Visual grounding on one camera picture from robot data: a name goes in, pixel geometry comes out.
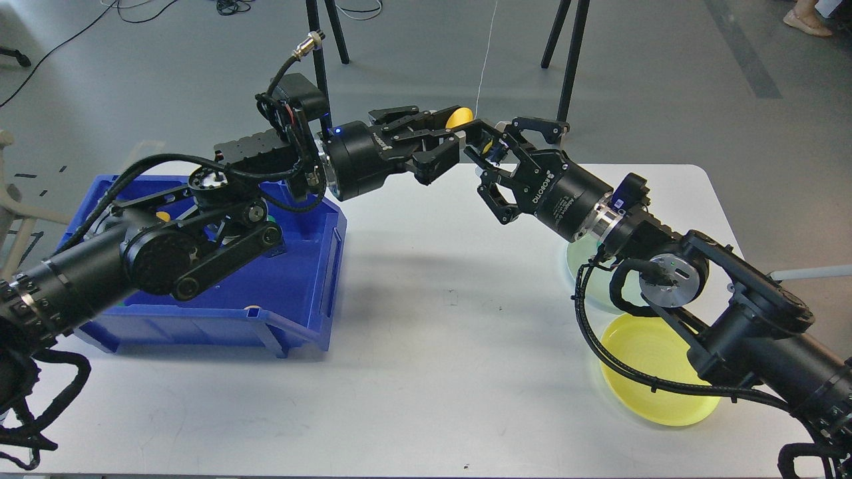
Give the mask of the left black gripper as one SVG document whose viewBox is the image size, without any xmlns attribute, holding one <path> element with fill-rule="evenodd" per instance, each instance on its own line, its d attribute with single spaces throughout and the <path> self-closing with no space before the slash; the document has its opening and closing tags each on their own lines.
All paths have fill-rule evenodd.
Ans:
<svg viewBox="0 0 852 479">
<path fill-rule="evenodd" d="M 323 144 L 329 190 L 340 201 L 383 187 L 390 175 L 410 172 L 428 186 L 460 162 L 463 142 L 456 136 L 431 150 L 423 140 L 436 142 L 454 133 L 453 115 L 465 107 L 420 111 L 417 106 L 374 109 L 371 124 L 354 121 L 331 129 Z"/>
</svg>

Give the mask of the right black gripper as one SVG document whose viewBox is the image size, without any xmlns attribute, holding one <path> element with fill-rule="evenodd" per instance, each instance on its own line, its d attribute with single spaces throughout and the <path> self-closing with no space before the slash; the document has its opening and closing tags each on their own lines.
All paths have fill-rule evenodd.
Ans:
<svg viewBox="0 0 852 479">
<path fill-rule="evenodd" d="M 481 169 L 477 193 L 500 224 L 530 214 L 569 242 L 585 234 L 594 207 L 614 188 L 563 151 L 536 151 L 524 136 L 525 131 L 536 132 L 546 143 L 557 145 L 570 130 L 569 122 L 538 117 L 496 124 L 475 119 L 466 124 L 465 154 Z M 513 173 L 499 168 L 509 155 L 519 160 Z M 513 193 L 514 203 L 505 200 L 499 185 Z"/>
</svg>

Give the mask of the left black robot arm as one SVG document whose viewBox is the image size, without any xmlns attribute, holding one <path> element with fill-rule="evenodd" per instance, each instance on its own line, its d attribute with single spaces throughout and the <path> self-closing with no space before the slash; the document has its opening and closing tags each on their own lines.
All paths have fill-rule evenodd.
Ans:
<svg viewBox="0 0 852 479">
<path fill-rule="evenodd" d="M 43 431 L 79 396 L 89 360 L 58 351 L 61 336 L 143 291 L 188 301 L 262 255 L 281 252 L 284 234 L 269 216 L 294 214 L 374 191 L 390 175 L 413 173 L 424 185 L 459 161 L 460 127 L 471 110 L 416 106 L 370 112 L 370 124 L 325 126 L 331 105 L 323 90 L 290 67 L 320 49 L 310 31 L 255 96 L 269 130 L 229 142 L 213 160 L 155 154 L 116 177 L 70 238 L 45 259 L 2 281 L 2 454 L 22 470 L 39 466 L 56 443 Z"/>
</svg>

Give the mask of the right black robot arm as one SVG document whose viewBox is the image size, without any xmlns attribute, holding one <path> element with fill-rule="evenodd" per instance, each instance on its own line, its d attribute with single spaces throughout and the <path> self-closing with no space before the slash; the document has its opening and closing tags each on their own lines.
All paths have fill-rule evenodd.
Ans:
<svg viewBox="0 0 852 479">
<path fill-rule="evenodd" d="M 523 131 L 554 142 L 556 124 L 518 118 L 495 127 L 459 125 L 465 154 L 481 168 L 479 194 L 502 224 L 530 214 L 558 236 L 592 236 L 596 255 L 578 268 L 572 302 L 581 333 L 606 367 L 651 391 L 727 397 L 777 407 L 811 436 L 779 450 L 777 466 L 794 478 L 794 463 L 812 456 L 828 478 L 850 477 L 850 361 L 813 339 L 813 315 L 776 280 L 706 234 L 680 234 L 648 211 L 646 180 L 635 174 L 611 187 L 567 158 L 538 149 Z M 594 269 L 611 261 L 612 304 L 637 317 L 659 317 L 688 346 L 702 385 L 641 372 L 617 359 L 593 333 L 586 288 Z"/>
</svg>

